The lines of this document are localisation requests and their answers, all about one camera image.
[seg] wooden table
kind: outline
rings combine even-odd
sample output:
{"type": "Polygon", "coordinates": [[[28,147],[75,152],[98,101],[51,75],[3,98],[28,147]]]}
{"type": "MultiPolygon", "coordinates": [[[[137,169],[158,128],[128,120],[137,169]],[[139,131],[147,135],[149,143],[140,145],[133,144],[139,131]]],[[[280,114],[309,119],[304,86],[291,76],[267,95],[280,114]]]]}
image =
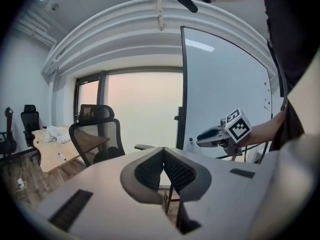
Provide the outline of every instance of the wooden table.
{"type": "MultiPolygon", "coordinates": [[[[56,140],[45,142],[46,131],[47,129],[41,129],[32,132],[35,137],[33,146],[40,152],[40,168],[44,173],[50,173],[54,169],[57,169],[80,156],[71,140],[66,143],[59,143],[56,140]]],[[[84,153],[91,151],[102,143],[110,140],[107,137],[93,136],[84,131],[79,131],[78,134],[80,134],[80,137],[83,140],[80,143],[80,147],[85,151],[84,153]]]]}

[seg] wooden floor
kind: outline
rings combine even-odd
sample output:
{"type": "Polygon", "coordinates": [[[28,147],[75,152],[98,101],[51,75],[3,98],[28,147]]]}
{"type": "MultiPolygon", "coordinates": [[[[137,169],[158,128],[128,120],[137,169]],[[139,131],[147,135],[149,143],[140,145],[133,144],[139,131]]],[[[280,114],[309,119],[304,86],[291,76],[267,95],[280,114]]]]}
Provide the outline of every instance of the wooden floor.
{"type": "MultiPolygon", "coordinates": [[[[32,209],[36,209],[49,193],[53,192],[73,176],[83,171],[86,166],[75,160],[68,162],[66,165],[49,174],[44,174],[38,165],[38,157],[35,156],[32,161],[29,159],[33,154],[34,152],[18,157],[10,166],[11,175],[9,175],[8,168],[5,166],[3,168],[2,177],[9,192],[16,201],[25,203],[32,209]],[[17,180],[19,178],[22,178],[22,180],[26,182],[26,188],[17,191],[17,180]]],[[[159,193],[164,195],[165,190],[159,189],[159,193]]],[[[176,196],[177,194],[174,192],[172,198],[176,198],[176,196]]],[[[176,224],[178,207],[179,202],[172,202],[167,214],[174,225],[176,224]]]]}

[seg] black office chair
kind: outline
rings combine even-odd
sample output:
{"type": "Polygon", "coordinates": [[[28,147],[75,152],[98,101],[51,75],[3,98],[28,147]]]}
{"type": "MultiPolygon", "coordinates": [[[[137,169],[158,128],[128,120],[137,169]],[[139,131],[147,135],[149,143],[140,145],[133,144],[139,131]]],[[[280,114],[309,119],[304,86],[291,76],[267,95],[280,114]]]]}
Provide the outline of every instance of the black office chair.
{"type": "MultiPolygon", "coordinates": [[[[125,155],[121,142],[120,123],[107,105],[82,104],[79,122],[69,128],[70,138],[85,165],[125,155]]],[[[153,148],[137,145],[136,148],[153,148]]]]}
{"type": "MultiPolygon", "coordinates": [[[[24,105],[24,111],[21,113],[21,119],[24,125],[25,131],[23,131],[25,135],[26,145],[28,147],[34,147],[34,139],[35,136],[32,134],[33,131],[40,130],[39,125],[39,112],[36,109],[35,105],[24,105]]],[[[33,157],[39,156],[38,163],[40,164],[40,153],[36,152],[32,156],[30,156],[30,160],[32,161],[33,157]]]]}
{"type": "Polygon", "coordinates": [[[13,161],[11,154],[17,149],[17,143],[12,131],[12,117],[14,112],[10,107],[7,107],[4,114],[6,116],[6,131],[0,132],[2,135],[2,138],[0,138],[0,155],[3,155],[5,159],[3,165],[8,164],[8,172],[10,174],[10,165],[13,161]]]}

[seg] black shirt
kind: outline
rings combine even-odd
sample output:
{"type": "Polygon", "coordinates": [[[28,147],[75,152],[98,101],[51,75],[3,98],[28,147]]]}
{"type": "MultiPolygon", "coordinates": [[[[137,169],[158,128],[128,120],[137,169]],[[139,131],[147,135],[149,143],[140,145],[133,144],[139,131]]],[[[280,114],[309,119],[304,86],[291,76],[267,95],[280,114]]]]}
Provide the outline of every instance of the black shirt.
{"type": "MultiPolygon", "coordinates": [[[[316,1],[264,0],[270,52],[276,66],[284,72],[288,93],[305,73],[320,45],[319,5],[316,1]]],[[[274,136],[270,150],[280,149],[287,141],[303,133],[300,120],[288,102],[284,123],[274,136]]]]}

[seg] ceiling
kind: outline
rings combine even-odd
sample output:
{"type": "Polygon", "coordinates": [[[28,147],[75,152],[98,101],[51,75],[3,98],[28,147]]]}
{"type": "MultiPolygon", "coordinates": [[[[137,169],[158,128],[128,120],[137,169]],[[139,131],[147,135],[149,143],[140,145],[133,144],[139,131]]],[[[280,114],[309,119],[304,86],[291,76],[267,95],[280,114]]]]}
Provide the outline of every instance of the ceiling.
{"type": "MultiPolygon", "coordinates": [[[[64,36],[93,15],[128,1],[131,0],[33,0],[37,7],[61,27],[64,36]],[[58,9],[52,10],[53,4],[58,4],[58,9]]],[[[262,36],[267,36],[267,17],[263,0],[219,2],[212,5],[234,14],[262,36]]]]}

